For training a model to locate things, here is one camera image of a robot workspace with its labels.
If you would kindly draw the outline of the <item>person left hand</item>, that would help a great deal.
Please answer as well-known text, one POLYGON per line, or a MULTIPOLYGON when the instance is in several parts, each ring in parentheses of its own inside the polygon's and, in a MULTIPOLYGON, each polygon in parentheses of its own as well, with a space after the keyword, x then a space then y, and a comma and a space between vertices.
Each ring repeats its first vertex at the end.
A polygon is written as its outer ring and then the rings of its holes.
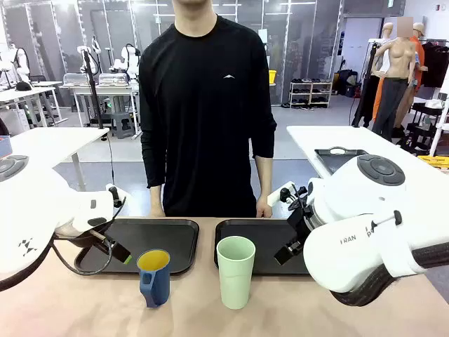
POLYGON ((261 195, 256 203, 256 217, 257 218, 271 218, 272 207, 268 204, 267 196, 261 195))

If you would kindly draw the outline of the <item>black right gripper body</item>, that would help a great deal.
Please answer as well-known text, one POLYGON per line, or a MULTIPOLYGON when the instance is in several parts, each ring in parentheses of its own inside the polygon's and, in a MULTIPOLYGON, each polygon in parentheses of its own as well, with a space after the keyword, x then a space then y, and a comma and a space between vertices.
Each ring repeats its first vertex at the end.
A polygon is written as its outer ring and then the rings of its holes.
POLYGON ((304 243, 310 232, 314 229, 310 224, 310 219, 314 215, 311 206, 298 204, 296 207, 289 206, 292 213, 287 218, 287 223, 294 229, 295 235, 290 243, 304 243))

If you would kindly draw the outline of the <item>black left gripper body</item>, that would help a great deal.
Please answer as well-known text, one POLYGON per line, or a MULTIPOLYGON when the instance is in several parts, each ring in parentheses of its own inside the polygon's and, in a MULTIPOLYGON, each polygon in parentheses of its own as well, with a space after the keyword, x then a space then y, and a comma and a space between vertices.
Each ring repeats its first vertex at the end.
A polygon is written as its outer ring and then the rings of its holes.
POLYGON ((58 234, 58 240, 65 240, 73 243, 77 247, 86 248, 89 246, 95 246, 96 244, 105 245, 108 241, 110 244, 113 243, 113 239, 109 237, 106 233, 110 224, 103 224, 92 227, 91 229, 81 233, 77 237, 70 237, 63 234, 58 234))

